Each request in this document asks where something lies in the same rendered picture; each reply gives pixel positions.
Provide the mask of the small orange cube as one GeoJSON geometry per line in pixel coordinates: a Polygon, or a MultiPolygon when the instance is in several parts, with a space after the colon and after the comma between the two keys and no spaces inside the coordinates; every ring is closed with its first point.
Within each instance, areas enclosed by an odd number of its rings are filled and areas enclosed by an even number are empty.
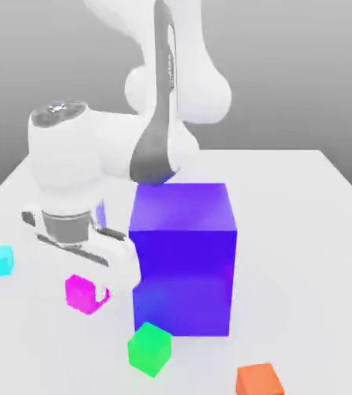
{"type": "Polygon", "coordinates": [[[239,367],[235,392],[236,395],[285,395],[271,363],[239,367]]]}

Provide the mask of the small green cube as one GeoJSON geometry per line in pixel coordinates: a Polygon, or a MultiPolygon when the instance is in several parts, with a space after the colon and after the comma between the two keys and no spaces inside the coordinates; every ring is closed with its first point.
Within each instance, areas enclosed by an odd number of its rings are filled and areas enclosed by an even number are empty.
{"type": "Polygon", "coordinates": [[[150,377],[156,377],[171,358],[172,335],[145,322],[127,342],[129,364],[150,377]]]}

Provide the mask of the small magenta cube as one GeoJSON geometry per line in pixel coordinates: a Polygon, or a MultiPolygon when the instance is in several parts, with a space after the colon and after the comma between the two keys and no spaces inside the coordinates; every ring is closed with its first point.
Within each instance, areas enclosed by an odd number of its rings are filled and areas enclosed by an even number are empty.
{"type": "Polygon", "coordinates": [[[98,305],[96,303],[95,284],[89,279],[79,275],[71,275],[65,281],[65,295],[68,306],[86,315],[94,314],[103,305],[98,305]]]}

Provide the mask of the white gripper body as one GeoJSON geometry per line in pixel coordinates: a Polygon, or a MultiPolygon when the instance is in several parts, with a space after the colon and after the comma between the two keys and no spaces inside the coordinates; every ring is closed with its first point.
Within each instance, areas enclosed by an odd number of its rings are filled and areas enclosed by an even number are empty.
{"type": "Polygon", "coordinates": [[[27,231],[25,240],[42,263],[64,275],[79,275],[110,291],[130,291],[140,282],[135,245],[119,231],[90,230],[79,245],[61,245],[37,231],[27,231]]]}

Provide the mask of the large blue box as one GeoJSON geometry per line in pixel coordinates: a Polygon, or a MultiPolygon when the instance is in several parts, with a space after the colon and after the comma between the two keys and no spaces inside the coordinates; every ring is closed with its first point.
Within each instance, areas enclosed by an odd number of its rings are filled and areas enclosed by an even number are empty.
{"type": "Polygon", "coordinates": [[[227,336],[237,234],[223,183],[138,186],[129,226],[141,272],[134,325],[227,336]]]}

